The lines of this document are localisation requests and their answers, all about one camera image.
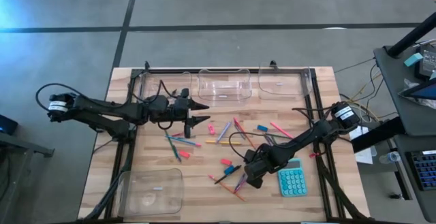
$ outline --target pink eraser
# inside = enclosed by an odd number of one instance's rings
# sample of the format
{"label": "pink eraser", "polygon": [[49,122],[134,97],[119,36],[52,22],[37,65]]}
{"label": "pink eraser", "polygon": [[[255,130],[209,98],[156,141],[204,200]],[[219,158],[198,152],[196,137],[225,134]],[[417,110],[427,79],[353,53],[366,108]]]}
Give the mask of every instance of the pink eraser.
{"label": "pink eraser", "polygon": [[215,135],[215,129],[213,129],[213,125],[212,125],[212,124],[209,124],[207,127],[209,128],[209,133],[210,133],[211,135]]}
{"label": "pink eraser", "polygon": [[232,162],[231,162],[230,160],[228,160],[228,159],[222,159],[222,160],[221,160],[221,163],[222,163],[222,164],[225,164],[225,165],[228,165],[228,166],[231,166],[231,165],[232,165]]}
{"label": "pink eraser", "polygon": [[182,150],[180,150],[178,153],[180,156],[185,157],[187,159],[191,156],[189,153],[186,153],[185,151]]}

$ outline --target red eraser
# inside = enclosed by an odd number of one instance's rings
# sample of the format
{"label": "red eraser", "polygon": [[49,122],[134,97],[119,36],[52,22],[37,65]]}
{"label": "red eraser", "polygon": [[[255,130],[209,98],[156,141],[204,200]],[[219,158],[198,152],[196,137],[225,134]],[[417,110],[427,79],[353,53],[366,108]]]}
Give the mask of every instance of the red eraser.
{"label": "red eraser", "polygon": [[186,153],[185,151],[181,151],[181,150],[178,152],[178,154],[187,159],[191,156],[189,153]]}
{"label": "red eraser", "polygon": [[222,160],[221,160],[221,163],[222,163],[222,164],[225,164],[225,165],[228,165],[228,166],[231,166],[231,165],[232,165],[232,162],[231,162],[230,160],[228,160],[228,159],[222,159]]}

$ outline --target computer monitor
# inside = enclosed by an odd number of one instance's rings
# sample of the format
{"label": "computer monitor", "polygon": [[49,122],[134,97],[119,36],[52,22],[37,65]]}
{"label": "computer monitor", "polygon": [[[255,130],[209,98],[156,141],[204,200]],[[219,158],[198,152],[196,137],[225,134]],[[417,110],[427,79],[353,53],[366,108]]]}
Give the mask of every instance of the computer monitor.
{"label": "computer monitor", "polygon": [[405,97],[436,100],[436,78],[401,93]]}

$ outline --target transparent container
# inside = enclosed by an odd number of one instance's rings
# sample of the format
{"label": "transparent container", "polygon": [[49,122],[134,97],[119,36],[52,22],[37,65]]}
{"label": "transparent container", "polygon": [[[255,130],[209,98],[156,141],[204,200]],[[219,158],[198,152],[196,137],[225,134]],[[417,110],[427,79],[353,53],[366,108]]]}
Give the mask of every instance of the transparent container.
{"label": "transparent container", "polygon": [[379,158],[380,163],[384,163],[384,164],[395,163],[400,160],[401,158],[398,152],[386,153],[385,155],[382,155]]}
{"label": "transparent container", "polygon": [[198,73],[198,97],[209,106],[243,106],[252,94],[250,71],[211,71]]}
{"label": "transparent container", "polygon": [[183,178],[179,169],[124,172],[115,195],[120,217],[175,214],[182,208]]}
{"label": "transparent container", "polygon": [[[172,95],[180,95],[182,89],[188,88],[189,96],[191,97],[192,74],[184,72],[182,74],[143,74],[140,79],[140,87],[142,87],[142,97],[140,96],[140,98],[145,99],[156,95],[160,80],[162,80],[168,92]],[[159,94],[169,98],[163,87],[161,87]]]}
{"label": "transparent container", "polygon": [[313,90],[309,67],[304,67],[301,71],[290,71],[270,63],[260,63],[258,84],[260,99],[302,99]]}

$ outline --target blue marker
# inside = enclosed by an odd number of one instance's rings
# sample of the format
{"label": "blue marker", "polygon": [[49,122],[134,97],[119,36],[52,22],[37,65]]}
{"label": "blue marker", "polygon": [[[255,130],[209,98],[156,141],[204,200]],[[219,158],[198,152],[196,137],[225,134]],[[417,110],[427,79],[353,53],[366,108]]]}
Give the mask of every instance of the blue marker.
{"label": "blue marker", "polygon": [[224,136],[224,134],[227,132],[227,130],[229,129],[230,125],[232,124],[232,121],[228,122],[227,125],[224,127],[223,132],[221,132],[221,135],[219,135],[219,137],[217,138],[217,140],[215,141],[216,144],[218,144],[218,142],[221,140],[221,138]]}

